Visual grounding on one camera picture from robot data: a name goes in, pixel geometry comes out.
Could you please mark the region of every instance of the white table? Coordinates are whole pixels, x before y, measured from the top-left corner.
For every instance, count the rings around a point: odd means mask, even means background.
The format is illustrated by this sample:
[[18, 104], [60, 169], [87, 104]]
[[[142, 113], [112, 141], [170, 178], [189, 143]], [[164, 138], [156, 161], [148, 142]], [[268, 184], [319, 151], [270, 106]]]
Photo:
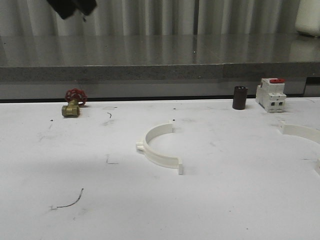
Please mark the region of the white table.
[[[254, 99], [124, 101], [63, 118], [62, 105], [0, 104], [0, 239], [320, 238], [320, 146], [277, 127], [320, 129], [320, 98], [287, 98], [283, 113]], [[169, 120], [174, 133], [150, 145], [184, 175], [135, 148]]]

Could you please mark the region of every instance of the white circuit breaker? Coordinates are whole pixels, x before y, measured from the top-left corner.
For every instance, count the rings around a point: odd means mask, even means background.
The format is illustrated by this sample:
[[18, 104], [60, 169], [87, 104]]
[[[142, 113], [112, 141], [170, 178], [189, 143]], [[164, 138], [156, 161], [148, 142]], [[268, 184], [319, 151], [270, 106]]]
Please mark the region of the white circuit breaker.
[[255, 101], [268, 113], [282, 113], [286, 104], [284, 94], [285, 80], [281, 78], [262, 78], [256, 89]]

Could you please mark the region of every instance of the dark brown cylinder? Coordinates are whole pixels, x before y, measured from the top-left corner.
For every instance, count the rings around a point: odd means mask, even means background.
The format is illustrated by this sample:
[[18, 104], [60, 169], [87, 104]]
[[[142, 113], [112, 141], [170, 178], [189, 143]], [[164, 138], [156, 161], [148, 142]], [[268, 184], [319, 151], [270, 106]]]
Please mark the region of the dark brown cylinder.
[[235, 86], [233, 93], [232, 107], [237, 110], [243, 110], [246, 107], [248, 88], [245, 86]]

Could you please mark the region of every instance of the brass fitting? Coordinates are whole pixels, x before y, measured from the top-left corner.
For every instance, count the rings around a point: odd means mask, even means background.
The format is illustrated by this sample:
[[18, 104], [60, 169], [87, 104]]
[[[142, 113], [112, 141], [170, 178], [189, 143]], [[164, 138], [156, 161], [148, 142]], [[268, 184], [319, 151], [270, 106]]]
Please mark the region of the brass fitting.
[[79, 102], [77, 99], [72, 99], [68, 102], [68, 106], [62, 106], [62, 116], [78, 117], [80, 115]]

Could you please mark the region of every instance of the black object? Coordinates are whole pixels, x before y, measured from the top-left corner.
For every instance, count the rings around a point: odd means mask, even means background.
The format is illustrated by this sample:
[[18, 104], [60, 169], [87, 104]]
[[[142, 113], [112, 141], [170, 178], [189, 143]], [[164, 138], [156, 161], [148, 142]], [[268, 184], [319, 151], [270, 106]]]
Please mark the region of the black object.
[[233, 93], [232, 107], [237, 110], [243, 110], [246, 107], [248, 88], [245, 86], [235, 86]]
[[72, 16], [76, 9], [88, 16], [97, 6], [96, 0], [47, 0], [62, 19]]

